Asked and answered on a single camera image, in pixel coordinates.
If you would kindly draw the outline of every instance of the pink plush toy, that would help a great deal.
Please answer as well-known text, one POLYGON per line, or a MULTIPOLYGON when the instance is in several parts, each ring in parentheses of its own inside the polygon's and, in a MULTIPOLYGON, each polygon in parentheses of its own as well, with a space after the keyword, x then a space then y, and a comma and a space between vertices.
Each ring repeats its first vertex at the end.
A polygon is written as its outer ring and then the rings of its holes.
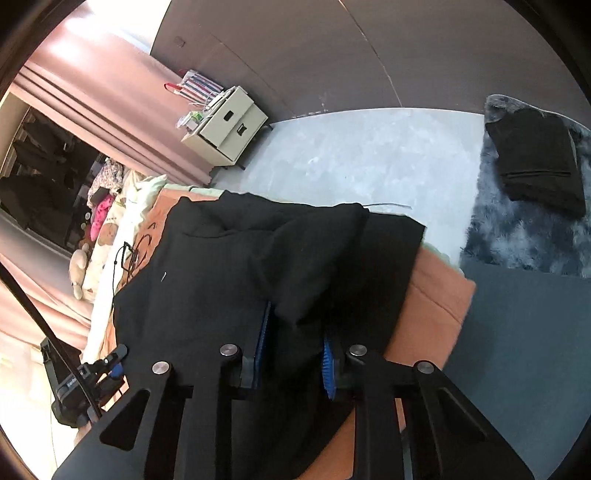
POLYGON ((105 223, 107 213, 109 213, 109 209, 111 208, 111 205, 113 205, 114 200, 115 197, 107 195, 96 207, 95 219, 92 222, 92 227, 90 227, 90 239, 93 242, 98 238, 100 227, 105 223))

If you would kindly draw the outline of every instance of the concrete floor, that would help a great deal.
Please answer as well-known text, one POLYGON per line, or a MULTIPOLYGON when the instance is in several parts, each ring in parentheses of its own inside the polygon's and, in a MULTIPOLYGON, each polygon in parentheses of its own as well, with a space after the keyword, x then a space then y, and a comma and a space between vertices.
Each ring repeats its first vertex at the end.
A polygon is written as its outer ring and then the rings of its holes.
POLYGON ((452 261, 466 242, 484 131, 475 113, 384 108, 328 113, 274 125, 212 186, 325 206, 398 203, 452 261))

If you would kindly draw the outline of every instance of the metal screw cap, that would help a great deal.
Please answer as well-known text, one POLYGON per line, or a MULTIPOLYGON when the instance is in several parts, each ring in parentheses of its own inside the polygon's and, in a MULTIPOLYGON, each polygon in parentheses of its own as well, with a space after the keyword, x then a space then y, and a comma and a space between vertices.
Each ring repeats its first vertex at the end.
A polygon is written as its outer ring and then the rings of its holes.
POLYGON ((238 353, 238 347, 233 343, 227 343, 225 345, 222 345, 222 347, 220 348, 220 353, 223 356, 236 355, 238 353))
POLYGON ((170 365, 168 362, 156 362, 154 365, 152 365, 152 372, 154 372, 156 375, 162 375, 165 374, 169 368, 170 365))
POLYGON ((417 369, 422 374, 426 374, 426 375, 430 375, 435 371, 435 367, 433 367, 433 364, 431 362, 420 362, 417 365, 417 369))
POLYGON ((368 352, 365 345, 351 345, 349 347, 349 353, 353 356, 364 356, 368 352))

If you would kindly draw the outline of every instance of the black pole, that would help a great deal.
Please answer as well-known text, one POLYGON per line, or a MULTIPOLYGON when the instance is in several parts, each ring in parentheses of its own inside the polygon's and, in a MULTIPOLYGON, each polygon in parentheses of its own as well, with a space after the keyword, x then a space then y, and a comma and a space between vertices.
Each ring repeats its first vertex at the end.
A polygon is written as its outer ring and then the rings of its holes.
POLYGON ((4 282, 4 284, 8 287, 8 290, 10 290, 10 292, 22 305, 22 308, 24 308, 25 311, 31 316, 31 318, 35 320, 35 323, 45 334, 53 348, 56 349, 57 354, 60 356, 61 360, 66 364, 67 369, 70 371, 72 375, 74 375, 76 381, 80 384, 80 388, 82 389, 82 392, 88 400, 88 403, 92 407, 92 410, 95 412, 95 415, 97 416, 97 418, 100 418, 102 416, 102 412, 95 399, 92 398, 92 393, 90 392, 89 387, 86 385, 84 379, 80 375, 80 372, 74 366, 74 364, 70 360, 70 357, 67 356, 66 351, 61 345, 61 342, 56 337, 56 334, 53 333, 53 330, 47 324, 39 310, 37 310, 37 308, 33 305, 31 299, 27 296, 25 291, 17 283, 15 278, 2 264, 2 262, 0 262, 0 279, 4 282))

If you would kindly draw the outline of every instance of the beige drawer cabinet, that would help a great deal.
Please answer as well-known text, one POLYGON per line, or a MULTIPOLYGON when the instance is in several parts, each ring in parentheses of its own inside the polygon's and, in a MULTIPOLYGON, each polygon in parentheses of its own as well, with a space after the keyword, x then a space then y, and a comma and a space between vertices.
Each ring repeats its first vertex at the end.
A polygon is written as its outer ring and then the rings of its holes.
POLYGON ((241 87, 227 91, 182 142, 215 167, 234 165, 267 121, 241 87))

